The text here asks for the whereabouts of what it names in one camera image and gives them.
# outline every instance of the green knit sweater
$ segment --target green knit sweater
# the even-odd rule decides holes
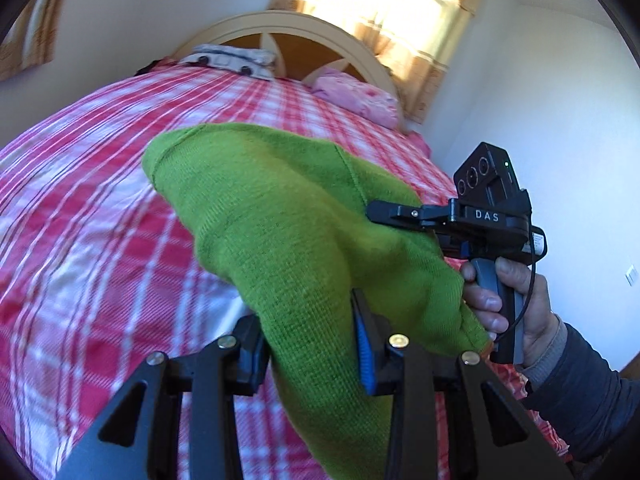
[[[383,477],[390,398],[358,381],[350,291],[431,351],[487,336],[432,235],[369,222],[370,200],[419,205],[396,177],[325,140],[252,124],[162,134],[142,160],[200,264],[260,316],[287,415],[332,478]]]

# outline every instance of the red and white checkered blanket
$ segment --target red and white checkered blanket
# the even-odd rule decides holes
[[[239,121],[321,137],[445,203],[452,182],[401,134],[319,100],[298,82],[168,67],[85,97],[0,152],[0,424],[41,479],[54,477],[146,354],[198,351],[244,313],[201,269],[191,235],[140,168],[157,134]],[[508,367],[503,380],[521,396]],[[441,478],[444,405],[437,405]],[[270,377],[236,400],[245,478],[325,478]],[[566,445],[532,415],[558,454]],[[187,478],[185,439],[181,478]]]

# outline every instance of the hand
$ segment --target hand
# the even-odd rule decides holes
[[[495,262],[495,272],[501,282],[514,288],[526,299],[531,277],[531,271],[527,266],[498,258]],[[463,291],[466,304],[476,314],[489,337],[495,340],[497,334],[504,332],[509,327],[507,319],[498,314],[502,308],[500,296],[475,283],[476,270],[470,263],[463,264],[460,273],[466,281]],[[551,312],[546,278],[540,274],[536,274],[533,294],[522,322],[524,323],[523,366],[526,368],[535,363],[545,352],[558,330],[559,321]]]

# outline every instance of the wooden headboard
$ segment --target wooden headboard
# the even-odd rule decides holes
[[[277,77],[307,80],[327,65],[343,70],[398,98],[388,70],[348,32],[307,14],[265,10],[240,14],[203,30],[172,54],[181,59],[202,43],[265,48],[276,53]],[[399,111],[399,126],[404,121]]]

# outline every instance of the sunlight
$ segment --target sunlight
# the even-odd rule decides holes
[[[357,36],[359,23],[375,23],[391,43],[380,61],[401,80],[412,60],[436,49],[458,8],[457,0],[303,0],[304,12]]]

